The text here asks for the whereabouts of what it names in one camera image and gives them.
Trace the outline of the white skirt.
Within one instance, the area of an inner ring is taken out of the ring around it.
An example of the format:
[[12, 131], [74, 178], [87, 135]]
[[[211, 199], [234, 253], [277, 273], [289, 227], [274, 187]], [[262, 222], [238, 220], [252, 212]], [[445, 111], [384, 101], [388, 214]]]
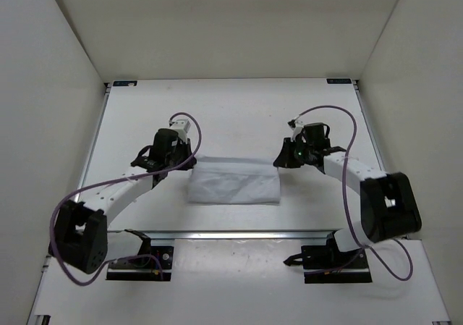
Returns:
[[281, 183], [269, 159], [199, 156], [187, 200], [202, 205], [277, 205]]

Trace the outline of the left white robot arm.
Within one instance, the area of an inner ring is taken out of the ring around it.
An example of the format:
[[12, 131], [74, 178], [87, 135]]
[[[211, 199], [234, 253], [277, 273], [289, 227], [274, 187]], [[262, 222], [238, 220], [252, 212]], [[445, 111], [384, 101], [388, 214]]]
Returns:
[[54, 209], [50, 223], [49, 253], [65, 274], [74, 267], [99, 275], [119, 260], [136, 266], [160, 264], [151, 253], [150, 239], [134, 229], [109, 232], [121, 212], [163, 181], [169, 172], [187, 171], [196, 164], [188, 128], [183, 122], [159, 129], [153, 143], [143, 147], [120, 178], [94, 185], [96, 194], [84, 201], [65, 197]]

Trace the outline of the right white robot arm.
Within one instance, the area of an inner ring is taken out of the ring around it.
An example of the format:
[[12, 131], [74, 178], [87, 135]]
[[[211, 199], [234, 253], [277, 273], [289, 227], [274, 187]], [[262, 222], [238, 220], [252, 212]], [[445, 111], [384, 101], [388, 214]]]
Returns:
[[334, 243], [324, 250], [327, 264], [341, 267], [350, 259], [350, 251], [421, 230], [422, 219], [407, 175], [386, 173], [350, 158], [346, 149], [331, 145], [330, 127], [324, 123], [292, 120], [288, 125], [292, 136], [284, 138], [273, 165], [282, 169], [313, 166], [341, 182], [344, 202], [348, 188], [360, 197], [360, 220], [333, 233]]

